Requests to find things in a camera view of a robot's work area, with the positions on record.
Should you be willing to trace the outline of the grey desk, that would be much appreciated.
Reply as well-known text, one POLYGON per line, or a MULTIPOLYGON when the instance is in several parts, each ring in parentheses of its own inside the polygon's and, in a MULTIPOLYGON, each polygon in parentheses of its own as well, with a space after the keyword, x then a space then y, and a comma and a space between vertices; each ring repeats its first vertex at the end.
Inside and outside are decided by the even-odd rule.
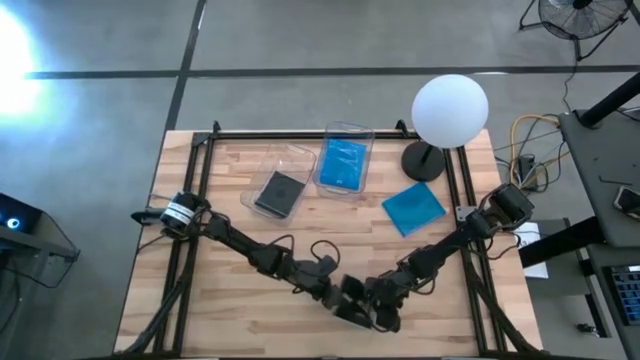
POLYGON ((607 242, 640 247, 640 220, 614 207, 622 186, 640 192, 640 122, 613 113, 590 129, 565 113, 560 128, 607 242))

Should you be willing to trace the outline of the dark grey jewel case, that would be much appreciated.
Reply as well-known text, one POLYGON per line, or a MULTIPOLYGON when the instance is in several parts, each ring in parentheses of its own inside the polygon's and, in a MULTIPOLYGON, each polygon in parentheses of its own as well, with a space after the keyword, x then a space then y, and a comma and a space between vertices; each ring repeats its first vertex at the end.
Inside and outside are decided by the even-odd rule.
POLYGON ((291 214, 305 186, 305 183, 275 171, 260 192, 255 205, 275 218, 285 219, 291 214))

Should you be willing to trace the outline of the black desk support bar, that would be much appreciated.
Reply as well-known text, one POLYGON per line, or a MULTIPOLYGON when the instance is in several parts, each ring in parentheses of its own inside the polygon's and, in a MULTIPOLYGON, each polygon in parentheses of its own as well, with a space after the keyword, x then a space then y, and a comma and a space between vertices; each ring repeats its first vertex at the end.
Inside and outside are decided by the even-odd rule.
POLYGON ((576 251, 591 244, 604 244, 604 233, 596 217, 571 225, 519 250, 523 268, 537 265, 559 255, 576 251))

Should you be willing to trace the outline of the clear plastic bin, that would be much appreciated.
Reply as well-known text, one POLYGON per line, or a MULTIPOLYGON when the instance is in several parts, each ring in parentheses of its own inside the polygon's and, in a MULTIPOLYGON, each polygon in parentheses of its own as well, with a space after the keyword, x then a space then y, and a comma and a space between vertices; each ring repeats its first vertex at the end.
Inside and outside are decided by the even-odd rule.
POLYGON ((321 151, 319 154, 316 168, 313 172, 312 179, 317 187, 319 196, 332 198, 345 202, 356 202, 363 194, 366 187, 366 179, 368 174, 371 152, 375 141, 375 132, 373 129, 355 123, 335 121, 329 123, 325 128, 324 139, 322 141, 321 151), (364 144, 367 147, 367 155, 364 162, 363 172, 361 176, 360 188, 358 191, 347 190, 344 188, 323 185, 319 182, 318 176, 324 160, 327 143, 331 138, 352 141, 364 144))
POLYGON ((240 202, 255 214, 259 214, 274 222, 282 224, 288 223, 291 217, 295 214, 303 197, 315 164, 316 155, 306 148, 292 143, 270 144, 261 163, 253 172, 248 187, 241 193, 240 202), (258 208, 255 205, 255 201, 260 192, 264 189, 269 178, 275 171, 284 173, 306 184, 303 193, 296 202, 291 214, 285 219, 275 218, 267 211, 258 208))

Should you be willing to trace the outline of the clear acrylic box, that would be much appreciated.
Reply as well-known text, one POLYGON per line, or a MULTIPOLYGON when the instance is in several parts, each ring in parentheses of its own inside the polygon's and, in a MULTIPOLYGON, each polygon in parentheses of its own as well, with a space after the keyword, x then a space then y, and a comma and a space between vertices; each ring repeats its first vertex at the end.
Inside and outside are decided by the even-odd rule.
POLYGON ((45 288, 56 288, 77 261, 80 249, 44 210, 31 234, 0 226, 0 270, 45 288))

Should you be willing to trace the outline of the blue rectangular case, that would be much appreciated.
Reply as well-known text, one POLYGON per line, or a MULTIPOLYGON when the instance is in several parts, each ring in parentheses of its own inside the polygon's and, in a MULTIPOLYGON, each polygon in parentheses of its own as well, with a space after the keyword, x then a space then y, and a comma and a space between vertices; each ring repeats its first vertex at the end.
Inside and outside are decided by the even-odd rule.
POLYGON ((331 138, 324 153, 319 182, 358 191, 366 155, 364 144, 331 138))

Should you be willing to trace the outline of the blue square pad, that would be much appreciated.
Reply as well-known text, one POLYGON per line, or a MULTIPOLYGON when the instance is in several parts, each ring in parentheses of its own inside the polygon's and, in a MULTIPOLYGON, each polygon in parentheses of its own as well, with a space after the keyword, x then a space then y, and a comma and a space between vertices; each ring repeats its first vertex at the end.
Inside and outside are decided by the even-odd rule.
POLYGON ((386 199, 382 207, 403 237, 408 237, 446 214, 425 183, 416 183, 386 199))

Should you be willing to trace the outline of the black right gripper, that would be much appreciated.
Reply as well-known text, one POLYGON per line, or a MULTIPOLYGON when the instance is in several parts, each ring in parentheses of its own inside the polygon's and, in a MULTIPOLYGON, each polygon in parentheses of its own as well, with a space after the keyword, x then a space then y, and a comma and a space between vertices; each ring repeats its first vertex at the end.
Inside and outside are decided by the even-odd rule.
POLYGON ((371 327, 375 331, 397 333, 401 328, 398 309, 401 307, 401 287, 389 278, 368 277, 365 289, 369 302, 377 308, 392 308, 387 313, 387 325, 376 310, 371 311, 371 327))

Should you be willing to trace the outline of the grey power strip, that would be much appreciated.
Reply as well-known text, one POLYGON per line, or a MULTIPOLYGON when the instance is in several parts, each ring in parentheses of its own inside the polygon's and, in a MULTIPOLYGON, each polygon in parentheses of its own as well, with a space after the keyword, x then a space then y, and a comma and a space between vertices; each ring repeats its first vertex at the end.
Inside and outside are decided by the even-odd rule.
POLYGON ((534 165, 535 156, 533 154, 521 155, 516 160, 516 180, 525 190, 533 191, 537 188, 538 183, 535 173, 530 173, 534 165))

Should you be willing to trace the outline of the black floor fan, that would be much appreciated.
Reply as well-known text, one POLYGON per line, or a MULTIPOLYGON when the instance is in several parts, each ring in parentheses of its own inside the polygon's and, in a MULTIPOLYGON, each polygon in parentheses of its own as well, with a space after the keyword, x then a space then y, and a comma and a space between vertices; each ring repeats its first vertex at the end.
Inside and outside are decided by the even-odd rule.
POLYGON ((544 28, 573 44, 576 62, 590 57, 627 20, 633 0, 531 0, 518 30, 544 28))

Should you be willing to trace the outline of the backlit keyboard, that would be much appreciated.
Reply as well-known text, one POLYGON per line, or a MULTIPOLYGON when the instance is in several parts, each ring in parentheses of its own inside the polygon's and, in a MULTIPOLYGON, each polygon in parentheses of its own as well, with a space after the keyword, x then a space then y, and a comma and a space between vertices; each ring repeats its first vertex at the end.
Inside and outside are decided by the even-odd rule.
POLYGON ((626 326, 640 326, 640 265, 605 267, 617 311, 626 326))

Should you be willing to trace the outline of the black aluminium rig frame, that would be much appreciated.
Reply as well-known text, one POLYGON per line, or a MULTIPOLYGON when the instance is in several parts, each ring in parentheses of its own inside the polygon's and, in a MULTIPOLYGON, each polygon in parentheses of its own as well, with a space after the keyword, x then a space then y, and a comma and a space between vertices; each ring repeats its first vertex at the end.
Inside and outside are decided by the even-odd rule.
MULTIPOLYGON (((444 154, 445 171, 429 189, 446 214, 403 237, 382 207, 410 187, 403 151, 417 142, 403 127, 378 130, 366 187, 356 202, 319 196, 312 179, 325 131, 172 131, 165 137, 150 208, 164 208, 179 192, 209 201, 234 228, 260 243, 290 234, 297 260, 341 253, 331 281, 344 275, 365 285, 396 268, 417 248, 433 245, 462 224, 456 206, 478 206, 504 184, 487 132, 444 154), (292 143, 316 155, 295 214, 286 224, 255 214, 240 202, 270 144, 292 143)), ((472 242, 447 258, 423 294, 399 309, 397 333, 353 325, 286 281, 258 273, 246 258, 201 236, 175 241, 162 225, 147 225, 136 255, 113 360, 186 357, 449 358, 532 360, 542 356, 514 230, 472 242)))

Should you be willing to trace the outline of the white paper sheet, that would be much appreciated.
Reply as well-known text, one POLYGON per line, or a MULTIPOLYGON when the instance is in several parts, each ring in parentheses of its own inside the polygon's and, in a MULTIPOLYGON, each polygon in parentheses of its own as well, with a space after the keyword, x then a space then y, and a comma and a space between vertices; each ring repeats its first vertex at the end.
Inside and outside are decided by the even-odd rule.
MULTIPOLYGON (((534 222, 525 222, 514 231, 519 238, 518 249, 531 245, 541 239, 539 226, 534 222)), ((548 279, 549 274, 545 262, 541 262, 524 268, 524 274, 527 278, 548 279)))

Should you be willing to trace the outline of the black pole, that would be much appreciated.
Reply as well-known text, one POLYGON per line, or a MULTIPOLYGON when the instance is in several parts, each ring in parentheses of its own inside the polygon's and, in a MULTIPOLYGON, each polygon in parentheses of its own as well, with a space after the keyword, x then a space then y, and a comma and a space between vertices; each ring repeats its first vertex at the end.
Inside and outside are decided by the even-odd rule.
POLYGON ((602 120, 638 94, 640 94, 640 72, 629 78, 586 112, 578 115, 578 121, 583 127, 597 128, 602 120))

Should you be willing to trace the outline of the white globe table lamp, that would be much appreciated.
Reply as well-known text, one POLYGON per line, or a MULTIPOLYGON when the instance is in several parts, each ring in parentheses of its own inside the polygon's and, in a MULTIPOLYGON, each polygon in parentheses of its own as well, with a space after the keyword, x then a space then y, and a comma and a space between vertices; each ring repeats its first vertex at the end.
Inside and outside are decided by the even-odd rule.
POLYGON ((418 182, 435 180, 445 169, 444 151, 473 140, 488 116, 488 97, 475 80, 457 74, 433 78, 413 100, 411 122, 420 140, 405 148, 402 170, 418 182))

